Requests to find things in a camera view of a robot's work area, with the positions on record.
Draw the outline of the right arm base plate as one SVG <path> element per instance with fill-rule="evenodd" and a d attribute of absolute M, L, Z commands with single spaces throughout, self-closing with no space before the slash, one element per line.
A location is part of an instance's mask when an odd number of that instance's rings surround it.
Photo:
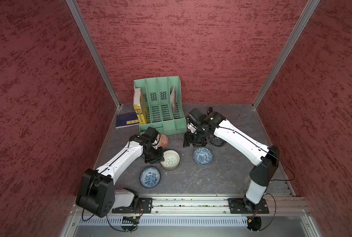
<path fill-rule="evenodd" d="M 265 199 L 261 199 L 258 204 L 254 204 L 243 198 L 229 198 L 228 205 L 231 214 L 269 214 L 269 208 Z"/>

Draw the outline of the orange patterned bowl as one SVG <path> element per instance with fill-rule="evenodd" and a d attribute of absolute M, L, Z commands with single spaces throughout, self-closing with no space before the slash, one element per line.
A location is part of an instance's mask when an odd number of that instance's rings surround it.
<path fill-rule="evenodd" d="M 166 135 L 161 134 L 160 135 L 160 142 L 158 145 L 159 145 L 159 147 L 166 149 L 166 147 L 169 145 L 169 138 Z"/>

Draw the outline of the dark flower shaped bowl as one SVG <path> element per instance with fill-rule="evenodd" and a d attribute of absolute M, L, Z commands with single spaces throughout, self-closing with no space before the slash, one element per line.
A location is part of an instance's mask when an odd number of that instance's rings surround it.
<path fill-rule="evenodd" d="M 222 147 L 226 144 L 226 141 L 219 137 L 212 136 L 210 139 L 210 143 L 215 147 Z"/>

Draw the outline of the white green lattice bowl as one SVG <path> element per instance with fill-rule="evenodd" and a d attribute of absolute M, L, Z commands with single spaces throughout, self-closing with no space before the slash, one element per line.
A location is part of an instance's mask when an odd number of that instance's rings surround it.
<path fill-rule="evenodd" d="M 180 164 L 180 155 L 174 150 L 167 150 L 163 153 L 164 161 L 161 162 L 163 169 L 171 171 L 178 168 Z"/>

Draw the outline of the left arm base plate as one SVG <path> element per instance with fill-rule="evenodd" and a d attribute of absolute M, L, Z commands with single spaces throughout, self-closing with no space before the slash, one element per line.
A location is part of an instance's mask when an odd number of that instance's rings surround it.
<path fill-rule="evenodd" d="M 134 200 L 134 205 L 129 207 L 119 207 L 111 210 L 112 213 L 123 214 L 148 214 L 152 212 L 153 199 L 150 197 L 139 197 Z"/>

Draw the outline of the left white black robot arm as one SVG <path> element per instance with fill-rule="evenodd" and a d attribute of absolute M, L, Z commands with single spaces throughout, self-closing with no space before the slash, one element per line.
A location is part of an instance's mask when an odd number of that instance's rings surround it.
<path fill-rule="evenodd" d="M 133 135 L 128 143 L 107 163 L 97 169 L 87 169 L 81 178 L 76 205 L 100 218 L 112 209 L 138 211 L 138 194 L 131 189 L 115 190 L 123 172 L 139 157 L 149 163 L 164 160 L 163 148 L 155 148 L 160 135 Z"/>

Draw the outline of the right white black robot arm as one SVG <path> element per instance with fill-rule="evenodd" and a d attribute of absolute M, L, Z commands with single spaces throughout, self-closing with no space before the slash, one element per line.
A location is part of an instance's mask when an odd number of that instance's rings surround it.
<path fill-rule="evenodd" d="M 184 135 L 184 147 L 204 147 L 208 138 L 213 136 L 236 148 L 254 165 L 249 174 L 251 182 L 243 202 L 248 213 L 255 212 L 279 167 L 279 149 L 254 140 L 216 111 L 204 114 L 194 108 L 186 121 L 189 130 Z"/>

